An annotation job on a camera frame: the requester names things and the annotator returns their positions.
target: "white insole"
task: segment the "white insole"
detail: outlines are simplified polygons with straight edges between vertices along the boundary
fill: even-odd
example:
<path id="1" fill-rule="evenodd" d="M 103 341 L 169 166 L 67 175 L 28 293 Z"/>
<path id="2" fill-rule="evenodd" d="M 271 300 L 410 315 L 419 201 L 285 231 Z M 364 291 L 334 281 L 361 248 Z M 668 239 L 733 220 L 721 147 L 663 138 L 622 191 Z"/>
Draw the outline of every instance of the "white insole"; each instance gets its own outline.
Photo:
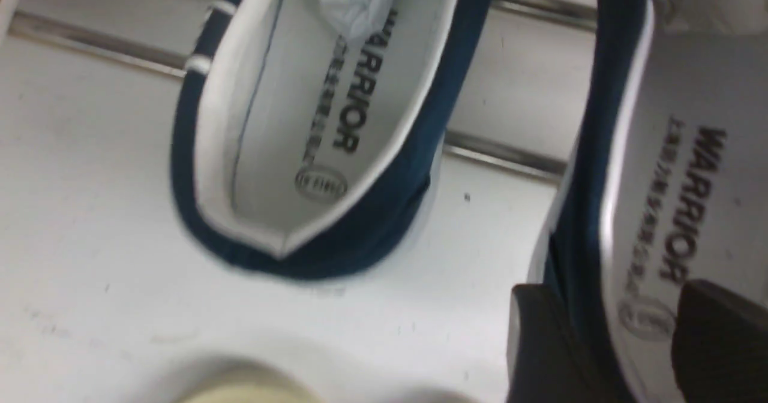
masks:
<path id="1" fill-rule="evenodd" d="M 656 32 L 604 258 L 618 359 L 650 401 L 683 401 L 670 350 L 687 280 L 768 302 L 766 115 L 768 34 Z"/>
<path id="2" fill-rule="evenodd" d="M 236 160 L 238 219 L 288 236 L 364 181 L 412 116 L 444 9 L 445 0 L 396 0 L 384 31 L 353 46 L 318 0 L 280 1 Z"/>

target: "shoe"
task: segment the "shoe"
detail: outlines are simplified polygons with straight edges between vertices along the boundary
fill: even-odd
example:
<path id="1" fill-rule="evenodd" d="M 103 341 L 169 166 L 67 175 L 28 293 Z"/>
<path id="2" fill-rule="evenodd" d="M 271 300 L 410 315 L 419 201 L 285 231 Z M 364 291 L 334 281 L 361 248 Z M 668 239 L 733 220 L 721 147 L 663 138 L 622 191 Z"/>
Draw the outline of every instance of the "shoe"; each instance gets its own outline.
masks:
<path id="1" fill-rule="evenodd" d="M 206 382 L 178 403 L 320 403 L 295 381 L 263 368 L 236 370 Z"/>
<path id="2" fill-rule="evenodd" d="M 768 299 L 768 5 L 747 1 L 598 0 L 584 121 L 529 280 L 621 401 L 684 401 L 670 351 L 689 279 Z"/>
<path id="3" fill-rule="evenodd" d="M 365 42 L 318 0 L 216 0 L 187 62 L 171 179 L 190 233 L 232 266 L 319 279 L 406 236 L 491 0 L 395 0 Z"/>

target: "metal rail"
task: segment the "metal rail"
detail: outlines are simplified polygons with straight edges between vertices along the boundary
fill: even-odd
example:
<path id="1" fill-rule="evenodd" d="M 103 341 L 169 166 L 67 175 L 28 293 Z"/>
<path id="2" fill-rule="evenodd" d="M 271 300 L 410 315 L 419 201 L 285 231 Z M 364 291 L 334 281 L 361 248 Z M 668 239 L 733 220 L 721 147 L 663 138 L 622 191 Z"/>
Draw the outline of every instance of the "metal rail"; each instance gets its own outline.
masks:
<path id="1" fill-rule="evenodd" d="M 560 0 L 493 0 L 491 7 L 581 31 L 596 28 L 595 9 Z M 184 78 L 186 56 L 17 10 L 10 32 L 144 70 Z M 444 154 L 546 182 L 559 182 L 566 163 L 476 136 L 449 131 Z"/>

